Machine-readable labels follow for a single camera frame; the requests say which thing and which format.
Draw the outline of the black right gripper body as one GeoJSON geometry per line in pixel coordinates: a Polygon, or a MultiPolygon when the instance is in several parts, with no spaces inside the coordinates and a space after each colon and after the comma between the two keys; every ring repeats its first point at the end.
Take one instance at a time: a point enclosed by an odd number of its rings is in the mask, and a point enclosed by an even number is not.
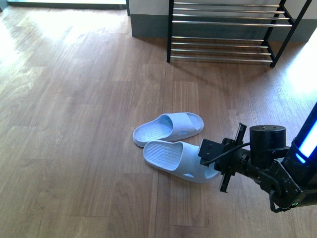
{"type": "Polygon", "coordinates": [[[226,172],[231,172],[232,176],[236,173],[242,173],[243,167],[248,160],[249,151],[244,149],[250,143],[243,143],[242,145],[235,145],[235,140],[224,138],[222,143],[225,147],[223,153],[217,157],[214,163],[214,169],[219,171],[222,175],[226,172]]]}

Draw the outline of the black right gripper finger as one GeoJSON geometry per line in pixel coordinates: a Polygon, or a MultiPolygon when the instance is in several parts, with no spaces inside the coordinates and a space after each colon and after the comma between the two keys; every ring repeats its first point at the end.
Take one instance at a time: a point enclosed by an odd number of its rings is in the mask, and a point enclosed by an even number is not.
{"type": "Polygon", "coordinates": [[[237,130],[237,133],[235,136],[235,145],[242,145],[243,144],[243,138],[244,138],[246,129],[247,129],[246,125],[239,123],[238,130],[237,130]]]}
{"type": "Polygon", "coordinates": [[[223,174],[223,177],[219,186],[220,192],[227,193],[227,188],[228,188],[231,177],[232,177],[231,172],[226,172],[225,174],[223,174]]]}

